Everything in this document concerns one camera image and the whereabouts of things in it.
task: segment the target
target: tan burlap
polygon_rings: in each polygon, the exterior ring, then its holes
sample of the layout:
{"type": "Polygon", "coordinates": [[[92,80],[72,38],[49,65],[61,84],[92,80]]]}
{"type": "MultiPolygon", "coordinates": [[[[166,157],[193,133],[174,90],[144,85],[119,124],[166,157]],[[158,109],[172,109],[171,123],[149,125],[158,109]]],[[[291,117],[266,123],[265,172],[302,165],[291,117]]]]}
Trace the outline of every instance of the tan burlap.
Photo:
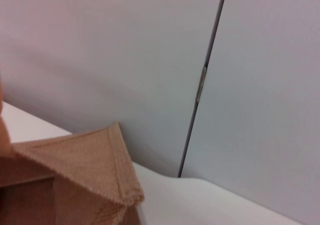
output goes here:
{"type": "Polygon", "coordinates": [[[118,123],[15,144],[1,124],[0,225],[139,225],[143,200],[118,123]]]}

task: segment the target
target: metal hinge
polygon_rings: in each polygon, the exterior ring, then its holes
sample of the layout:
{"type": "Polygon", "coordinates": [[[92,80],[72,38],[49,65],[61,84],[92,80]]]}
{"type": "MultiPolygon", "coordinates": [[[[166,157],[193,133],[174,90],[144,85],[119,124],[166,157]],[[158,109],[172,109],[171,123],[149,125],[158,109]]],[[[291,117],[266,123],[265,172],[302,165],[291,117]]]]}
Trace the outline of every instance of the metal hinge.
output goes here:
{"type": "Polygon", "coordinates": [[[198,86],[198,91],[196,92],[196,97],[195,97],[195,102],[196,102],[197,104],[198,104],[199,101],[200,101],[202,88],[204,87],[204,84],[205,84],[206,74],[207,74],[207,67],[204,66],[204,67],[202,68],[201,77],[200,77],[200,82],[199,82],[199,86],[198,86]]]}

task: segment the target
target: white table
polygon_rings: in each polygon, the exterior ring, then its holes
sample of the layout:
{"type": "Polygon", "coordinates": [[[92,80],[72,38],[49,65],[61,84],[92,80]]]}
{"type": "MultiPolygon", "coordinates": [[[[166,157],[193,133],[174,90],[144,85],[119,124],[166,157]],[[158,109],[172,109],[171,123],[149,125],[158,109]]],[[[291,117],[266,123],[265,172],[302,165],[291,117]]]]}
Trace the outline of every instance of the white table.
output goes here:
{"type": "MultiPolygon", "coordinates": [[[[7,103],[2,116],[12,142],[70,134],[7,103]]],[[[133,165],[145,195],[139,207],[144,225],[299,224],[207,181],[165,177],[133,165]]]]}

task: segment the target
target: folded fabric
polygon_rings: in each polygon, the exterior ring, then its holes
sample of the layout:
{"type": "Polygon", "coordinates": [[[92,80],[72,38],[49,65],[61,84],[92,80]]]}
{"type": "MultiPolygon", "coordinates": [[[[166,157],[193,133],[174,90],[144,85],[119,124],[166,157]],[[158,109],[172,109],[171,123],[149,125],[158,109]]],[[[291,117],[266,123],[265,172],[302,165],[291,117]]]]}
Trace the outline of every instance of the folded fabric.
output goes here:
{"type": "Polygon", "coordinates": [[[1,225],[139,225],[143,200],[117,122],[14,144],[0,126],[1,225]]]}

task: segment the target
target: white surface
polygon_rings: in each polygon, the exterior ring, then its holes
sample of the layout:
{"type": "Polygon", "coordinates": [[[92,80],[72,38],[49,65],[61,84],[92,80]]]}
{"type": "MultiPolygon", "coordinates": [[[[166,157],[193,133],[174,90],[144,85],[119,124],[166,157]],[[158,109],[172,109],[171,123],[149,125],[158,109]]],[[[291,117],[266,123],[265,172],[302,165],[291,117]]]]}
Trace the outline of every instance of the white surface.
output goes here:
{"type": "MultiPolygon", "coordinates": [[[[2,115],[13,142],[70,134],[7,103],[2,115]]],[[[143,225],[298,225],[207,181],[165,177],[136,163],[134,168],[145,195],[143,225]]]]}
{"type": "Polygon", "coordinates": [[[120,121],[132,159],[176,177],[218,3],[0,0],[5,99],[71,132],[120,121]]]}
{"type": "Polygon", "coordinates": [[[320,224],[320,0],[225,0],[183,169],[320,224]]]}

